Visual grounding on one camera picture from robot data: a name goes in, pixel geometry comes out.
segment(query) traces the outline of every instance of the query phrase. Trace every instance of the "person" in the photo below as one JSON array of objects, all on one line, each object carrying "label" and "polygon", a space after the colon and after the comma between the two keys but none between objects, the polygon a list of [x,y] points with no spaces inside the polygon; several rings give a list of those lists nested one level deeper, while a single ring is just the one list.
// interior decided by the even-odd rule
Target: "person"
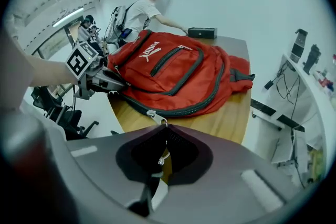
[{"label": "person", "polygon": [[104,57],[103,51],[99,47],[98,43],[95,41],[96,36],[96,28],[90,29],[90,26],[94,23],[94,19],[92,15],[87,15],[85,19],[81,22],[81,24],[78,27],[78,42],[85,42],[95,49],[100,56]]},{"label": "person", "polygon": [[131,5],[125,17],[124,27],[131,29],[132,32],[125,39],[119,40],[119,46],[135,41],[139,32],[148,26],[152,18],[155,18],[163,25],[178,28],[186,34],[188,32],[188,28],[162,16],[155,7],[155,0],[138,0]]}]

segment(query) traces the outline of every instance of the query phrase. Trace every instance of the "black box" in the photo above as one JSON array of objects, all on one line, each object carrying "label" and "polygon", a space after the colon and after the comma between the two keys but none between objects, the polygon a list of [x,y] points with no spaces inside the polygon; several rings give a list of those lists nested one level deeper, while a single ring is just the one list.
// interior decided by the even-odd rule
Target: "black box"
[{"label": "black box", "polygon": [[217,37],[217,28],[198,28],[188,29],[188,36],[193,38],[215,39]]}]

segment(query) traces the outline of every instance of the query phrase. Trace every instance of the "puma logo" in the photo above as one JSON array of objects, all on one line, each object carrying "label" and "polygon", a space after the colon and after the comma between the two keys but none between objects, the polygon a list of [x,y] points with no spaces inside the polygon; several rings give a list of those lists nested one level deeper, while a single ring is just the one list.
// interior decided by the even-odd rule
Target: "puma logo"
[{"label": "puma logo", "polygon": [[154,53],[160,51],[160,50],[161,50],[161,48],[157,48],[157,49],[153,50],[152,52],[150,52],[148,55],[144,54],[144,55],[140,55],[139,57],[146,57],[146,61],[149,62],[148,57],[149,57],[150,55],[152,55],[152,54],[154,54]]},{"label": "puma logo", "polygon": [[150,45],[144,52],[143,55],[140,55],[139,57],[146,57],[147,62],[149,62],[148,56],[152,55],[158,51],[161,50],[161,48],[157,48],[154,50],[155,46],[159,44],[160,42],[154,42],[154,44]]}]

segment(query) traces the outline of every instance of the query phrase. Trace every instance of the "white shelf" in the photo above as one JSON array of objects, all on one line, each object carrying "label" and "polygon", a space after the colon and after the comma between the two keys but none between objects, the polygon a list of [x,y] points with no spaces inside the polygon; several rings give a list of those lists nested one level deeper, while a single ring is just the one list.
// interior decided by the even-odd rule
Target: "white shelf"
[{"label": "white shelf", "polygon": [[336,148],[336,112],[333,109],[328,96],[323,92],[322,86],[313,77],[304,72],[302,68],[302,60],[298,63],[294,63],[289,56],[284,54],[284,57],[293,65],[302,82],[306,85],[310,91],[317,107],[317,113],[322,123],[323,136],[323,154],[324,154],[324,166],[325,176],[331,168]]}]

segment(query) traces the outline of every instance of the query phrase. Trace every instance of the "person wearing white t-shirt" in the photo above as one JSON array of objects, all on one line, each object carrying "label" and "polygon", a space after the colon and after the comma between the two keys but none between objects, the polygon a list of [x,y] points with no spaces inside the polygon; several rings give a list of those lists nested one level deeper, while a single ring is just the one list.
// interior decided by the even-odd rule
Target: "person wearing white t-shirt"
[{"label": "person wearing white t-shirt", "polygon": [[155,0],[138,0],[131,5],[125,17],[124,27],[131,29],[132,32],[124,40],[119,41],[119,46],[135,41],[139,32],[148,26],[152,18],[157,19],[163,25],[178,28],[186,34],[188,32],[188,28],[162,16],[155,7]]}]

